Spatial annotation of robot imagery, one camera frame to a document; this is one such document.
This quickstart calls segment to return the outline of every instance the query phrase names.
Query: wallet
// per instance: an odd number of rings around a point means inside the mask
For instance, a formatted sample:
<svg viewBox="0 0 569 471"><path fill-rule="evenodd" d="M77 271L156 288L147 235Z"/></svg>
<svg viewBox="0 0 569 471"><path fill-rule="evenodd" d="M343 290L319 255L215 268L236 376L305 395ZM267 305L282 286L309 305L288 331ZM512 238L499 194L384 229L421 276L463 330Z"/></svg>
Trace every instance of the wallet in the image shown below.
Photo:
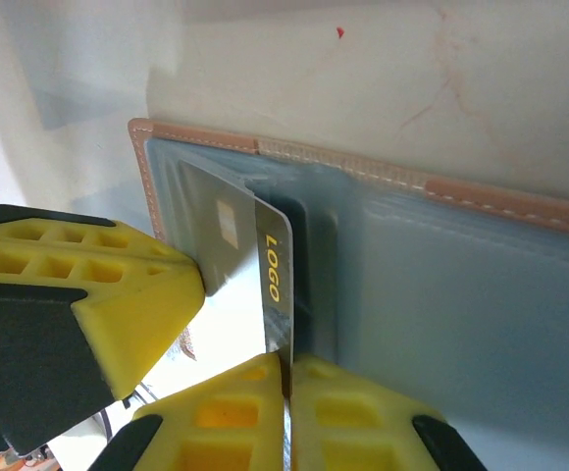
<svg viewBox="0 0 569 471"><path fill-rule="evenodd" d="M569 201L260 136L129 134L155 236L189 256L181 163L288 217L296 350L428 402L486 465L569 466Z"/></svg>

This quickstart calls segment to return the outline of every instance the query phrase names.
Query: leather trim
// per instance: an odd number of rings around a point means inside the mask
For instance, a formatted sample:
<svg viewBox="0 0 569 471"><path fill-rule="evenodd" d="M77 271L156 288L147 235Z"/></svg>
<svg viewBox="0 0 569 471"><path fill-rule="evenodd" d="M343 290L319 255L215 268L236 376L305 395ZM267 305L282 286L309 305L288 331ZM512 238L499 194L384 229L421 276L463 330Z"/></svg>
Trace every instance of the leather trim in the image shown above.
<svg viewBox="0 0 569 471"><path fill-rule="evenodd" d="M144 118L129 122L147 204L157 238L164 240L158 201L145 159L145 141L159 137L210 147L259 154L289 162L338 168L370 183L421 193L427 198L462 208L569 233L569 201L475 183L454 181L330 150L264 137L160 123Z"/></svg>

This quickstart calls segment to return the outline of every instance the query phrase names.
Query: yellow rubber pad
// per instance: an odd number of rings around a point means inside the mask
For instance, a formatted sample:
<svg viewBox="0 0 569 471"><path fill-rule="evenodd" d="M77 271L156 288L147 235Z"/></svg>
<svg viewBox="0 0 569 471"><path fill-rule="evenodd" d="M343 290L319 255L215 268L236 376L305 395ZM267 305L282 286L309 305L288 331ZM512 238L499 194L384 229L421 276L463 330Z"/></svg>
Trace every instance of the yellow rubber pad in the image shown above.
<svg viewBox="0 0 569 471"><path fill-rule="evenodd" d="M293 364L293 470L437 471L411 425L419 414L443 420L421 402L305 357Z"/></svg>
<svg viewBox="0 0 569 471"><path fill-rule="evenodd" d="M283 407L278 356L259 355L138 409L163 423L134 471L282 471Z"/></svg>
<svg viewBox="0 0 569 471"><path fill-rule="evenodd" d="M192 260L122 223L1 224L0 283L86 290L73 312L117 399L132 393L204 301Z"/></svg>

